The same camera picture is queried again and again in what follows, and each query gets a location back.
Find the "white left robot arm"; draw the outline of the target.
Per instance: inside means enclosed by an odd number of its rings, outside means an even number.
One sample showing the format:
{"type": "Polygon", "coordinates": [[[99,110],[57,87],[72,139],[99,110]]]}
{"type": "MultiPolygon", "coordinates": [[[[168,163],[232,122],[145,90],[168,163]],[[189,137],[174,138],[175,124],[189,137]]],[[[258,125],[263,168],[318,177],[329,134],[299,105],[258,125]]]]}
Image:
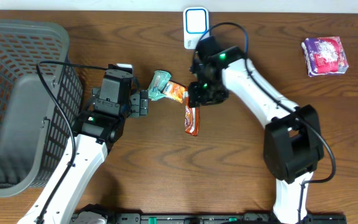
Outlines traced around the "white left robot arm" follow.
{"type": "Polygon", "coordinates": [[[139,90],[131,64],[104,69],[102,85],[92,91],[93,110],[83,110],[70,124],[70,138],[44,190],[20,223],[112,223],[114,215],[95,205],[75,208],[113,144],[122,136],[127,118],[147,115],[146,91],[139,90]]]}

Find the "red purple tissue pack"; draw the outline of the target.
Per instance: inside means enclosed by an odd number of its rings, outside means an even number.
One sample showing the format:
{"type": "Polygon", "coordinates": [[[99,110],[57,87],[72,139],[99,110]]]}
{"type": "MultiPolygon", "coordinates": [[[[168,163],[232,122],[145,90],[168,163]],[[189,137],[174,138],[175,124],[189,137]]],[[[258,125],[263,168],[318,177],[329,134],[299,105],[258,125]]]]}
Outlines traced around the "red purple tissue pack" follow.
{"type": "Polygon", "coordinates": [[[342,75],[349,68],[340,37],[306,38],[301,48],[309,77],[342,75]]]}

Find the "long orange red snack bag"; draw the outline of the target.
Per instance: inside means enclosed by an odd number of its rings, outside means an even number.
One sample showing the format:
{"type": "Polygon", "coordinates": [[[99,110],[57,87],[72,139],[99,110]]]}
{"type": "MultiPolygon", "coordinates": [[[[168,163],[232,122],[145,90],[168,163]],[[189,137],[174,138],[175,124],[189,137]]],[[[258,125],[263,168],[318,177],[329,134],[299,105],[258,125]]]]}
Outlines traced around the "long orange red snack bag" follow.
{"type": "Polygon", "coordinates": [[[191,108],[189,106],[188,90],[184,93],[185,100],[185,132],[197,136],[200,126],[200,109],[198,107],[191,108]]]}

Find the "green snack packet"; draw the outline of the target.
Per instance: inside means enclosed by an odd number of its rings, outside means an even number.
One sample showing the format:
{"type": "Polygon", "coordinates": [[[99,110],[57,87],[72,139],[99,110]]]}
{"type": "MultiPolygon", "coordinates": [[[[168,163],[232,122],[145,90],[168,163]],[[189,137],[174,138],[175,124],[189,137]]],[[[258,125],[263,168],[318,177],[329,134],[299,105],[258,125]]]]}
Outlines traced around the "green snack packet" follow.
{"type": "Polygon", "coordinates": [[[157,101],[161,98],[165,98],[165,95],[162,92],[171,77],[171,74],[167,71],[154,71],[154,77],[147,89],[150,100],[157,101]]]}

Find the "small orange snack packet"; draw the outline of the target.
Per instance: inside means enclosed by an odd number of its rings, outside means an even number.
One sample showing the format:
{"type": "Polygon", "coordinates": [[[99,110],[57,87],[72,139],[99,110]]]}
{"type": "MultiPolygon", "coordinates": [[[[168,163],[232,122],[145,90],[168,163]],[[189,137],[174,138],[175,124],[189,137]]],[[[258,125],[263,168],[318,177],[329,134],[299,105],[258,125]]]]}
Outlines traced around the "small orange snack packet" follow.
{"type": "Polygon", "coordinates": [[[186,88],[178,83],[168,81],[162,93],[169,99],[183,103],[186,88]]]}

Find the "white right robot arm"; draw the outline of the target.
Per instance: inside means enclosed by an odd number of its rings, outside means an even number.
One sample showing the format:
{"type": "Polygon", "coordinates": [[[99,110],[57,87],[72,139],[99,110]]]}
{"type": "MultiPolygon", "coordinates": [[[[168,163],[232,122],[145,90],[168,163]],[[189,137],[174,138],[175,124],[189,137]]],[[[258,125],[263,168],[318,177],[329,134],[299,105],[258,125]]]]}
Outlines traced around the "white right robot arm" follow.
{"type": "Polygon", "coordinates": [[[233,93],[250,109],[264,129],[264,162],[276,179],[273,214],[281,223],[302,222],[308,181],[324,157],[316,110],[280,94],[239,47],[223,49],[213,36],[193,45],[197,80],[188,87],[189,107],[220,104],[233,93]]]}

